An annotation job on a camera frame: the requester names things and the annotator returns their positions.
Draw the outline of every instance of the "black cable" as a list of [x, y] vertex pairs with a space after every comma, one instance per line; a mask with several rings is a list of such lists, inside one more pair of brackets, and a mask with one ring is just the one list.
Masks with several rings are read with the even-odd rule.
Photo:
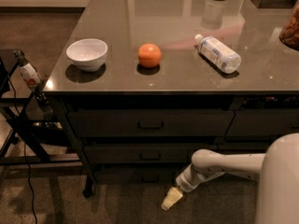
[[[10, 80], [10, 77], [8, 76], [7, 78], [8, 78], [9, 85], [11, 86], [11, 88], [12, 88], [12, 90], [13, 90], [13, 98], [14, 98], [14, 101], [15, 101], [16, 98], [17, 98], [16, 90], [15, 90], [15, 88], [14, 88], [14, 86], [13, 86], [11, 80]], [[19, 115], [20, 115], [20, 111], [19, 111], [19, 109], [18, 109], [18, 107], [17, 107], [16, 102], [14, 102], [14, 106], [15, 106], [15, 109], [16, 109], [16, 111], [17, 111], [17, 113], [18, 113], [18, 116], [19, 116]], [[32, 209], [32, 213], [33, 213], [33, 215], [34, 215], [34, 217], [35, 217], [36, 224], [37, 224], [37, 217], [36, 217], [36, 211], [35, 211], [35, 191], [34, 191], [32, 185], [31, 185], [31, 181], [30, 181], [31, 166], [30, 166], [30, 163], [29, 163], [29, 161], [28, 161], [28, 159], [27, 159], [27, 155], [26, 155], [26, 146], [27, 146], [27, 144], [24, 142], [24, 157], [25, 157], [26, 163], [27, 163], [27, 165], [28, 165], [28, 176], [27, 176], [27, 181], [28, 181], [28, 185], [29, 185], [29, 187], [30, 187], [30, 190], [31, 190], [31, 192], [32, 192], [31, 209]]]

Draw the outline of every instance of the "countertop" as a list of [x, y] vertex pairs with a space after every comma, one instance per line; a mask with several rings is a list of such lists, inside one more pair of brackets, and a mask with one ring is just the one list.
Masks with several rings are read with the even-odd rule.
[[[67, 94], [296, 94], [299, 51], [279, 40], [291, 9], [256, 8], [250, 0], [91, 0], [62, 50], [44, 92]], [[196, 34], [213, 35], [242, 58], [225, 75], [195, 48]], [[67, 47], [82, 38], [108, 45], [96, 72], [78, 70]], [[160, 66], [140, 69], [138, 48], [156, 44]]]

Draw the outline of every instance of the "orange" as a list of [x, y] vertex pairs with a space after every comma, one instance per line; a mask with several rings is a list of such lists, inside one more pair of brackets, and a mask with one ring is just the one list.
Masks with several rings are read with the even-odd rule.
[[161, 56], [160, 49], [152, 43], [142, 45], [138, 51], [139, 63], [145, 68], [156, 67], [160, 63]]

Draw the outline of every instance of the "dark tile floor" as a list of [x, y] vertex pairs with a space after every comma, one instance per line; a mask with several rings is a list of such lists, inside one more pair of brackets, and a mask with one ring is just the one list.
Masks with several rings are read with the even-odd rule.
[[[0, 49], [22, 49], [28, 60], [47, 79], [71, 35], [79, 14], [0, 13]], [[12, 78], [19, 96], [28, 95], [20, 76]], [[0, 146], [10, 128], [0, 118]], [[63, 147], [44, 145], [50, 153]], [[10, 155], [22, 155], [23, 141], [12, 146]], [[0, 171], [0, 223], [35, 223], [28, 166], [6, 166]], [[35, 193], [38, 223], [101, 224], [251, 224], [254, 223], [257, 184], [225, 175], [200, 185], [169, 211], [161, 208], [168, 182], [118, 183], [107, 180], [85, 198], [85, 174], [80, 162], [32, 164], [30, 181]]]

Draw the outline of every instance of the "white bowl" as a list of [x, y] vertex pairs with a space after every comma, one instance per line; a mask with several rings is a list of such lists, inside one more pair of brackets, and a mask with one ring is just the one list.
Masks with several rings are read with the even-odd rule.
[[107, 44], [99, 39], [82, 39], [71, 44], [66, 50], [66, 55], [77, 68], [93, 72], [104, 64]]

